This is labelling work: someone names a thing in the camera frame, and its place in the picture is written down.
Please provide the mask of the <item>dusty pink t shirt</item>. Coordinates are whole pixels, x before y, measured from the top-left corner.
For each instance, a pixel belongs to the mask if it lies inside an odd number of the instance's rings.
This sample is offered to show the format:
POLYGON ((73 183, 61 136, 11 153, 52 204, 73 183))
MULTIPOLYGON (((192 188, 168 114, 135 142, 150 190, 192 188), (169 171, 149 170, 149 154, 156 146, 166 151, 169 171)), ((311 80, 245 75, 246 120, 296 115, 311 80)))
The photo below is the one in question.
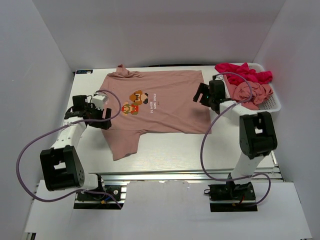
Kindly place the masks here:
POLYGON ((117 161, 138 151, 146 133, 204 134, 210 111, 193 101, 204 82, 200 70, 130 71, 119 65, 102 90, 109 90, 106 107, 119 115, 102 133, 117 161))

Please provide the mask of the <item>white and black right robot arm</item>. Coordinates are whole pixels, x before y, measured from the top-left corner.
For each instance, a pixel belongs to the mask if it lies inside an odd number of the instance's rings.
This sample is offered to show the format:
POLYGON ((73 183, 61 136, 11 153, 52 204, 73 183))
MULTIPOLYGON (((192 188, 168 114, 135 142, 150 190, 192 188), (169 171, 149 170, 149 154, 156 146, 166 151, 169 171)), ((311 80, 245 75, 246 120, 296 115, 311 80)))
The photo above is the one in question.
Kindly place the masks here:
POLYGON ((204 174, 217 182, 230 183, 225 188, 226 195, 236 200, 244 193, 244 187, 251 182, 255 171, 271 151, 278 146, 278 140, 271 113, 268 111, 255 112, 243 106, 243 102, 236 102, 226 98, 225 84, 222 80, 211 80, 209 84, 200 83, 194 102, 211 108, 218 116, 212 121, 206 131, 200 146, 200 165, 204 174), (205 169, 203 150, 205 140, 213 125, 221 117, 226 117, 239 127, 239 146, 241 155, 235 168, 227 178, 211 176, 205 169))

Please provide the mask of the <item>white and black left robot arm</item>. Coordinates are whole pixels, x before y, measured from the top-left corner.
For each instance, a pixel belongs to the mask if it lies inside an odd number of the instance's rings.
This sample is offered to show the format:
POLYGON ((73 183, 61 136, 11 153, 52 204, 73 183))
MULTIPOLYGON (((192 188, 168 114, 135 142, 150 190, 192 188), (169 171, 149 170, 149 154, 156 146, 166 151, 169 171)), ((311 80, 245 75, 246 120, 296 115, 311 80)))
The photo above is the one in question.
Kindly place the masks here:
POLYGON ((85 172, 76 148, 87 126, 107 130, 112 124, 112 110, 104 109, 108 96, 96 93, 89 102, 87 96, 72 97, 73 106, 64 116, 62 129, 56 142, 50 149, 40 153, 40 162, 46 188, 49 191, 65 189, 88 189, 94 199, 105 196, 106 187, 99 174, 85 172))

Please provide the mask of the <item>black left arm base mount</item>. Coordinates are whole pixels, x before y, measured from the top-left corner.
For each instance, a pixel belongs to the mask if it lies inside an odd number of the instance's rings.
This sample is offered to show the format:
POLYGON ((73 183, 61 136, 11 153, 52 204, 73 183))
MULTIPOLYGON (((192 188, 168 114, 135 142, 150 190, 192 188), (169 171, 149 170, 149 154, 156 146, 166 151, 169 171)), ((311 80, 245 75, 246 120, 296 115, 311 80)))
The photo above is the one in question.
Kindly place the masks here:
MULTIPOLYGON (((106 185, 105 190, 123 207, 127 192, 125 185, 106 185)), ((121 208, 109 195, 77 193, 73 208, 75 210, 120 210, 121 208)))

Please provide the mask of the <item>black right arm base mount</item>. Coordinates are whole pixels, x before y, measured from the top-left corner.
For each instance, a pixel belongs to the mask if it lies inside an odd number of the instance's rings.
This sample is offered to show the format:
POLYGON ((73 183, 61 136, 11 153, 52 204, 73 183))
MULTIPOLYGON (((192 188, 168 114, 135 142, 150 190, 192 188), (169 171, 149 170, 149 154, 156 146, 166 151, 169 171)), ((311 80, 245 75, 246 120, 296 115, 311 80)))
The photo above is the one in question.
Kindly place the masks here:
POLYGON ((244 187, 226 184, 211 184, 203 191, 209 198, 212 213, 257 212, 256 195, 251 182, 244 187))

